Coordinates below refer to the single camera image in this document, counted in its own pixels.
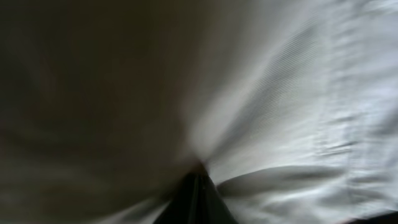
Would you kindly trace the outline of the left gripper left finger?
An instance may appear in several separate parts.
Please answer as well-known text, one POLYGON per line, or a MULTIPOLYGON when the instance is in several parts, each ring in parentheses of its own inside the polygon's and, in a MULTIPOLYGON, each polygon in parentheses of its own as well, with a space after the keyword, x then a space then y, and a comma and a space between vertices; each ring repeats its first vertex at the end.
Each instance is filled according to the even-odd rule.
POLYGON ((192 224, 195 222, 195 175, 188 174, 154 224, 192 224))

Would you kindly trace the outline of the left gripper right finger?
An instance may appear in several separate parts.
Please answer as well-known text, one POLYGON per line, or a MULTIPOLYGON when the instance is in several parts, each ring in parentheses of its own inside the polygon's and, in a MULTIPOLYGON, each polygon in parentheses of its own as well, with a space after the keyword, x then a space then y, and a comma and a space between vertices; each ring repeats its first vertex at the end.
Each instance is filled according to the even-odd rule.
POLYGON ((197 165, 192 174, 197 178, 197 211, 195 222, 199 224, 238 224, 219 195, 203 164, 197 165))

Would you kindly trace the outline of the grey shorts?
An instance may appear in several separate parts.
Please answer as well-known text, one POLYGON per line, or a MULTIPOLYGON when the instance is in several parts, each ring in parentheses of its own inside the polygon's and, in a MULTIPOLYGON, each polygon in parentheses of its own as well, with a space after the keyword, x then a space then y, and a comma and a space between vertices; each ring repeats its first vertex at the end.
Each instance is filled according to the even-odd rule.
POLYGON ((1 222, 397 222, 396 1, 2 1, 1 222))

